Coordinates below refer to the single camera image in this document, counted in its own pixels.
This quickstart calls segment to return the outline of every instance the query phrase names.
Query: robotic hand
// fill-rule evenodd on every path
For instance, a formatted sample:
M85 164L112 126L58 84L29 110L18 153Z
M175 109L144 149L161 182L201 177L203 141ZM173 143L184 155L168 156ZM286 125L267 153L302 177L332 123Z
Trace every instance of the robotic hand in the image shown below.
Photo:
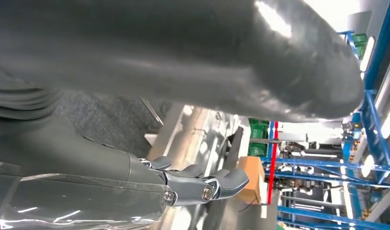
M202 177L202 169L198 165L190 165L182 171L177 171L166 170L171 166L167 157L159 157L153 161L140 160L171 188L172 191L165 194L170 206L204 204L210 200L230 198L249 182L246 173L241 169L231 172L222 169L214 175Z

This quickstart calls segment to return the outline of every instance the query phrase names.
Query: cable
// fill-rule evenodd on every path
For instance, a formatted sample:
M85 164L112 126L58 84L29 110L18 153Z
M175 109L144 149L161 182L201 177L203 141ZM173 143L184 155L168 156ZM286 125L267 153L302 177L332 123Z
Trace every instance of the cable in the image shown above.
M256 197L251 203L249 203L248 206L246 206L245 208L243 208L242 210L240 210L238 213L241 213L241 212L243 212L244 210L248 209L248 208L253 204L253 202L256 201L256 200L257 200L257 197Z

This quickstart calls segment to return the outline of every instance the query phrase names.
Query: metal screw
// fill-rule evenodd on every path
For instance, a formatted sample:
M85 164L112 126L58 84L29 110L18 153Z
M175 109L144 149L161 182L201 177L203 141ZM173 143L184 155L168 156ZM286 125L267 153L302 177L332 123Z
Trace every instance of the metal screw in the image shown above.
M171 201L173 199L172 193L171 192L165 192L164 199L168 200L168 201Z
M205 187L202 192L202 199L207 201L212 198L212 190L209 187Z

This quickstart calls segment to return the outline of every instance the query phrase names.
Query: dark gray fabric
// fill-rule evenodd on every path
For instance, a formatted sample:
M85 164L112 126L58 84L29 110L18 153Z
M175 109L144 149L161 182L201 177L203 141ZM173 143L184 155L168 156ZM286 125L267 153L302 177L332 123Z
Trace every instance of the dark gray fabric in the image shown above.
M164 119L171 104L150 103ZM67 90L55 113L65 115L79 135L113 145L139 158L146 157L151 148L144 134L150 127L160 127L139 98Z

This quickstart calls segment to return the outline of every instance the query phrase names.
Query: green crate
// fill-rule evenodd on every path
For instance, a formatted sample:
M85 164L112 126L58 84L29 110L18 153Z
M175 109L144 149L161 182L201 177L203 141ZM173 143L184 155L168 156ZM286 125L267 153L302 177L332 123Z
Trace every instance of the green crate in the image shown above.
M364 52L366 51L366 47L359 46L359 47L356 47L356 50L357 50L357 56L359 57L359 60L363 60Z
M265 157L267 155L267 144L251 143L247 155L252 157Z
M249 118L249 123L252 126L252 125L268 125L270 122Z
M367 35L366 34L355 34L353 37L353 43L356 44L358 42L367 42Z
M250 125L250 138L268 139L268 125Z

